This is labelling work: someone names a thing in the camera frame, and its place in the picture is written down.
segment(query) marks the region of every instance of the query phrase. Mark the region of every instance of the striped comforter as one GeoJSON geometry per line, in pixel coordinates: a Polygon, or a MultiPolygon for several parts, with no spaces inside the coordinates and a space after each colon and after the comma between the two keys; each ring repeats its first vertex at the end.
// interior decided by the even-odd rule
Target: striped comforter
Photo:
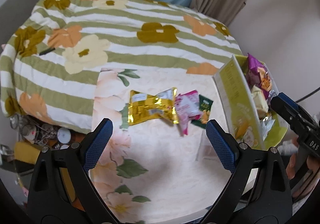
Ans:
{"type": "Polygon", "coordinates": [[[1,109],[87,133],[102,68],[214,74],[240,53],[227,27],[181,6],[39,0],[1,54],[1,109]]]}

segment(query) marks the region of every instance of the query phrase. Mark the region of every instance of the pink snack wrapper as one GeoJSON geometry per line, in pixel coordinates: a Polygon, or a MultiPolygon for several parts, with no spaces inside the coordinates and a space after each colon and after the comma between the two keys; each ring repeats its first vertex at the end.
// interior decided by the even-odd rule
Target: pink snack wrapper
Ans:
{"type": "Polygon", "coordinates": [[[267,68],[251,54],[248,54],[248,67],[249,71],[245,77],[249,88],[252,89],[253,85],[256,85],[262,89],[265,99],[268,99],[272,82],[267,68]]]}
{"type": "Polygon", "coordinates": [[[174,106],[179,117],[179,125],[184,135],[188,135],[188,122],[198,120],[202,116],[199,110],[199,93],[194,90],[185,94],[179,94],[174,106]]]}

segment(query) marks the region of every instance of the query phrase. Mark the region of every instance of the gold snack wrapper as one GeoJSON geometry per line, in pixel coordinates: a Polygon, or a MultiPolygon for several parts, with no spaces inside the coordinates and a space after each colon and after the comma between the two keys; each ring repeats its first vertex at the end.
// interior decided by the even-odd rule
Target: gold snack wrapper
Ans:
{"type": "Polygon", "coordinates": [[[130,92],[129,126],[154,118],[165,118],[178,124],[178,116],[174,107],[177,88],[158,93],[156,96],[132,90],[130,92]]]}

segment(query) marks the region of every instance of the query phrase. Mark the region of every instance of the green leaf print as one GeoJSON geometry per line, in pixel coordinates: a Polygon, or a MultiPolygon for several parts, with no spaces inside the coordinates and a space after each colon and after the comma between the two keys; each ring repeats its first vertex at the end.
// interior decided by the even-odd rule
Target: green leaf print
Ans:
{"type": "Polygon", "coordinates": [[[124,185],[121,185],[119,186],[117,189],[115,189],[115,192],[117,193],[129,193],[130,195],[132,195],[132,191],[128,188],[128,186],[126,186],[125,184],[124,185]]]}
{"type": "Polygon", "coordinates": [[[120,126],[120,128],[122,129],[128,129],[129,128],[129,123],[128,123],[128,107],[129,107],[129,103],[126,103],[124,108],[122,109],[122,111],[120,111],[121,115],[122,115],[122,125],[120,126]]]}
{"type": "Polygon", "coordinates": [[[121,74],[121,75],[125,75],[127,77],[130,77],[130,78],[140,79],[140,76],[137,75],[136,73],[134,73],[134,71],[136,71],[136,70],[124,69],[124,71],[123,72],[119,72],[118,75],[121,74]]]}
{"type": "Polygon", "coordinates": [[[132,198],[133,202],[151,202],[151,200],[148,197],[145,196],[135,196],[132,198]]]}
{"type": "Polygon", "coordinates": [[[117,175],[127,179],[139,176],[147,171],[147,169],[132,159],[124,159],[123,164],[117,167],[117,175]]]}
{"type": "Polygon", "coordinates": [[[123,84],[124,84],[126,87],[129,86],[130,83],[129,83],[129,81],[128,81],[124,76],[121,76],[121,75],[118,74],[118,77],[119,77],[120,80],[122,80],[123,84]]]}

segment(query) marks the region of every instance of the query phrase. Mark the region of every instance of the blue gripper pad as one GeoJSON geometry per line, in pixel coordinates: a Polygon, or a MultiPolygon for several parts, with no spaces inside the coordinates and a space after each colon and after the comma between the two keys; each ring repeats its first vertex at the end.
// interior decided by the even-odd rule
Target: blue gripper pad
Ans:
{"type": "Polygon", "coordinates": [[[296,111],[299,111],[299,105],[295,103],[292,99],[290,99],[287,95],[285,95],[283,92],[279,93],[278,97],[281,98],[283,101],[285,101],[293,109],[295,109],[296,111]]]}
{"type": "Polygon", "coordinates": [[[231,148],[228,146],[224,138],[221,136],[221,134],[211,121],[207,123],[205,131],[224,169],[229,170],[231,173],[234,173],[236,170],[236,158],[231,148]]]}
{"type": "Polygon", "coordinates": [[[109,139],[112,135],[113,124],[111,120],[106,121],[103,127],[100,129],[94,140],[92,141],[90,147],[85,153],[85,160],[83,169],[88,172],[90,169],[95,168],[104,148],[106,147],[109,139]]]}

